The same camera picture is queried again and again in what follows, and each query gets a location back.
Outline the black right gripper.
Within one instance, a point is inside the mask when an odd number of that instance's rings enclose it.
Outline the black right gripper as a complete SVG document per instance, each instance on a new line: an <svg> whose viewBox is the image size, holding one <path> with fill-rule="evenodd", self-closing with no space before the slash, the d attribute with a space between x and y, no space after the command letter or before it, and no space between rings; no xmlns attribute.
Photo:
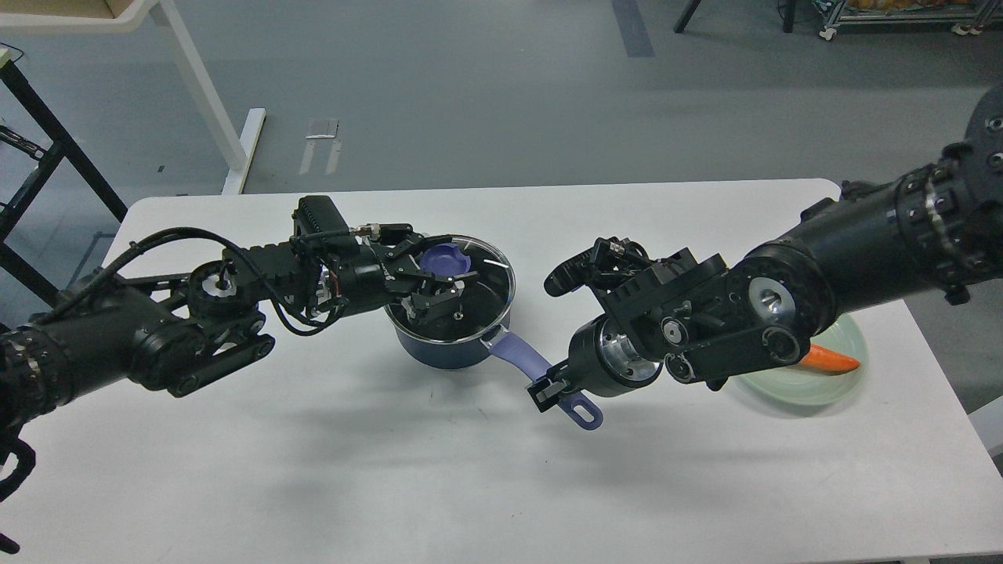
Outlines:
<svg viewBox="0 0 1003 564"><path fill-rule="evenodd" d="M540 413L559 406L566 397L586 390L615 397L655 382L661 362L646 360L628 336L608 316L598 316L574 332L567 358L552 365L526 388Z"/></svg>

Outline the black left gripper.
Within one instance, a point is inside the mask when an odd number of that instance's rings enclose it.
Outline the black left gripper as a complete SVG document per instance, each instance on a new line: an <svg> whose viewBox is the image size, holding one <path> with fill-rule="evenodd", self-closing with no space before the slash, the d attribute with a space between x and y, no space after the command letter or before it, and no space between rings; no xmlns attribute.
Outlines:
<svg viewBox="0 0 1003 564"><path fill-rule="evenodd" d="M423 235L408 222L380 222L362 227L365 242L349 232L333 200L301 197L293 213L293 249L305 288L303 312L316 317L336 305L344 316L369 312L394 300L387 290L389 271L419 271L420 258L431 247L451 243L451 234ZM429 274L416 290L388 305L402 324L424 326L440 319L462 320L466 283L479 271L450 276Z"/></svg>

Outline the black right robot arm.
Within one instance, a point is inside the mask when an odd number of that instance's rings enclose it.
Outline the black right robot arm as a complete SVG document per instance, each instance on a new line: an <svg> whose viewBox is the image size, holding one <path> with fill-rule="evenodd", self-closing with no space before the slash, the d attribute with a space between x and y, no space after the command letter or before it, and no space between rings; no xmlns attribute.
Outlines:
<svg viewBox="0 0 1003 564"><path fill-rule="evenodd" d="M688 248L653 259L633 240L598 238L544 287L554 297L588 287L604 312L531 382L531 399L548 410L583 390L615 397L662 371L718 390L803 360L846 312L930 287L966 303L970 285L1001 275L1001 110L995 86L938 161L889 183L843 183L838 200L806 208L734 266Z"/></svg>

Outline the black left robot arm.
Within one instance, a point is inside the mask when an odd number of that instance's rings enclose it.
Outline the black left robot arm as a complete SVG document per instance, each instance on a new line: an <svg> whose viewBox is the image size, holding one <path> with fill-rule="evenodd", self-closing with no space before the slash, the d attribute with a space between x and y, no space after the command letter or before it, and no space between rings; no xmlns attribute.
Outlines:
<svg viewBox="0 0 1003 564"><path fill-rule="evenodd" d="M134 240L5 332L2 457L16 463L2 496L35 468L20 432L39 415L123 379L178 399L268 356L262 302L298 336L389 305L419 326L465 317L480 273L451 236L408 222L350 227L326 196L301 197L291 220L289 240L251 248L194 227Z"/></svg>

